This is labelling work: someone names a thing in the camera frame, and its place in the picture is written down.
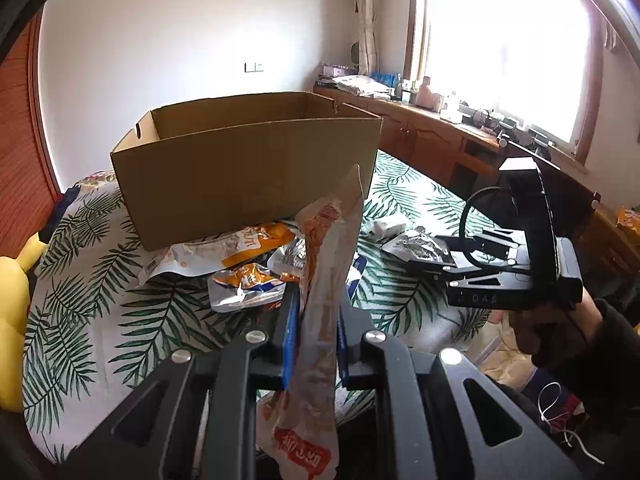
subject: white string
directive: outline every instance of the white string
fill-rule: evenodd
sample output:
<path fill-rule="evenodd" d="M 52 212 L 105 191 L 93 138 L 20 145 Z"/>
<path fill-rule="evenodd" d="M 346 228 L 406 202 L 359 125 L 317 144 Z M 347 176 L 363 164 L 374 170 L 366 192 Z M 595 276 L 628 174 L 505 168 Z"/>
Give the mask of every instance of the white string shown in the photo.
<path fill-rule="evenodd" d="M 549 386 L 554 386 L 554 385 L 558 387 L 558 394 L 556 395 L 556 398 L 554 399 L 554 401 L 543 410 L 542 407 L 540 406 L 540 398 L 542 397 L 542 392 L 544 392 Z M 542 388 L 540 390 L 540 393 L 538 394 L 538 411 L 540 412 L 540 418 L 542 419 L 543 422 L 545 422 L 549 426 L 549 428 L 551 429 L 552 433 L 561 432 L 564 435 L 564 441 L 569 445 L 569 447 L 573 447 L 573 446 L 571 445 L 571 443 L 569 442 L 569 440 L 566 437 L 567 433 L 570 434 L 572 437 L 575 437 L 575 439 L 578 441 L 578 444 L 580 444 L 580 448 L 582 449 L 582 452 L 586 456 L 588 456 L 589 458 L 591 458 L 595 462 L 604 465 L 604 462 L 602 460 L 600 460 L 597 456 L 592 455 L 591 453 L 589 453 L 587 451 L 587 449 L 584 447 L 584 444 L 582 443 L 582 439 L 577 435 L 577 433 L 575 433 L 575 431 L 568 430 L 566 427 L 558 430 L 558 429 L 554 428 L 551 425 L 551 421 L 552 420 L 556 420 L 556 418 L 560 418 L 561 416 L 565 416 L 567 414 L 567 412 L 563 412 L 563 413 L 561 413 L 561 415 L 556 415 L 556 416 L 553 416 L 551 418 L 546 418 L 545 413 L 548 412 L 548 410 L 550 410 L 556 404 L 556 402 L 558 402 L 558 399 L 560 398 L 560 394 L 561 393 L 562 393 L 562 386 L 560 385 L 560 383 L 558 383 L 556 381 L 553 382 L 553 383 L 547 384 L 544 388 Z"/>

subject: bed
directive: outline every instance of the bed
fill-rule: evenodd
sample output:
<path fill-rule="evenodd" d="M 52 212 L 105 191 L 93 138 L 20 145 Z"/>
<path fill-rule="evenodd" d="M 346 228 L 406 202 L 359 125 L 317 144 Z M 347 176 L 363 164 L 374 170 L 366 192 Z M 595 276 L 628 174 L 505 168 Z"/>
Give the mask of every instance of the bed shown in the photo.
<path fill-rule="evenodd" d="M 403 162 L 378 152 L 363 222 L 395 212 L 428 232 L 457 232 L 464 203 Z M 494 226 L 476 211 L 469 230 Z M 465 349 L 486 313 L 448 306 L 437 284 L 407 275 L 400 260 L 364 234 L 367 258 L 355 306 L 414 349 Z M 31 438 L 52 462 L 63 461 L 93 428 L 177 348 L 216 351 L 254 315 L 216 314 L 203 278 L 172 274 L 144 286 L 142 248 L 113 173 L 83 183 L 36 273 L 24 346 L 24 417 Z M 370 392 L 336 384 L 338 423 L 372 402 Z"/>

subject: wooden desk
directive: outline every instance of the wooden desk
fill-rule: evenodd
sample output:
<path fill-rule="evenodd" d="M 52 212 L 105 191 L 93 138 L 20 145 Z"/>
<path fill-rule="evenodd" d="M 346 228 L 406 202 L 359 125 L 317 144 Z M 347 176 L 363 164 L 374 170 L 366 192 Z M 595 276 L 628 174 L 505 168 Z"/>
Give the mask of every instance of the wooden desk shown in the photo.
<path fill-rule="evenodd" d="M 639 248 L 617 226 L 614 213 L 604 206 L 593 214 L 577 244 L 596 261 L 596 265 L 610 273 L 632 278 L 640 272 Z"/>
<path fill-rule="evenodd" d="M 314 87 L 314 92 L 382 117 L 380 149 L 452 190 L 462 198 L 481 175 L 497 178 L 495 137 L 467 126 L 451 124 L 434 112 L 414 105 L 358 97 L 341 90 Z"/>

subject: snack bag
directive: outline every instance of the snack bag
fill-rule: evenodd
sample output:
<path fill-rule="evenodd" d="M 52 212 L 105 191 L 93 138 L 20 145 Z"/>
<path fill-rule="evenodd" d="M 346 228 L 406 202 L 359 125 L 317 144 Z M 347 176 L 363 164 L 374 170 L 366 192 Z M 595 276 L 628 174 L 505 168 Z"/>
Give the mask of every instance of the snack bag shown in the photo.
<path fill-rule="evenodd" d="M 293 281 L 300 281 L 305 269 L 306 249 L 305 239 L 296 238 L 292 242 L 277 248 L 274 253 L 269 256 L 267 267 L 271 272 L 275 272 L 282 279 L 289 278 Z"/>
<path fill-rule="evenodd" d="M 626 207 L 620 208 L 617 224 L 631 231 L 633 234 L 640 236 L 640 212 L 627 209 Z"/>
<path fill-rule="evenodd" d="M 373 240 L 379 242 L 384 238 L 399 235 L 407 229 L 411 229 L 414 223 L 411 222 L 404 214 L 398 212 L 393 215 L 384 216 L 368 222 L 364 226 L 364 231 L 369 234 Z"/>
<path fill-rule="evenodd" d="M 277 460 L 283 480 L 335 477 L 337 319 L 362 205 L 359 168 L 354 166 L 332 195 L 296 216 L 306 241 L 300 348 L 288 389 L 261 400 L 256 413 L 256 443 Z"/>
<path fill-rule="evenodd" d="M 173 244 L 140 271 L 140 285 L 163 272 L 203 276 L 288 244 L 294 234 L 281 222 L 267 222 L 201 242 Z"/>
<path fill-rule="evenodd" d="M 207 278 L 209 303 L 216 312 L 233 312 L 280 301 L 284 286 L 269 269 L 255 263 L 234 270 L 219 270 Z"/>
<path fill-rule="evenodd" d="M 385 253 L 393 254 L 404 262 L 433 262 L 454 265 L 449 247 L 442 240 L 429 236 L 424 227 L 409 229 L 382 246 Z"/>

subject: open cardboard box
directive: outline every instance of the open cardboard box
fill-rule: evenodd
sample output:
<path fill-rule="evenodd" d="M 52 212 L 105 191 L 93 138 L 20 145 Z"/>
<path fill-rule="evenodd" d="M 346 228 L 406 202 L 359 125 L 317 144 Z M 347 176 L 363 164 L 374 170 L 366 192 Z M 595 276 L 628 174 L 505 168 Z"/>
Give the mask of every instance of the open cardboard box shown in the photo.
<path fill-rule="evenodd" d="M 202 99 L 145 114 L 111 152 L 146 250 L 286 218 L 353 164 L 364 196 L 382 119 L 309 92 Z"/>

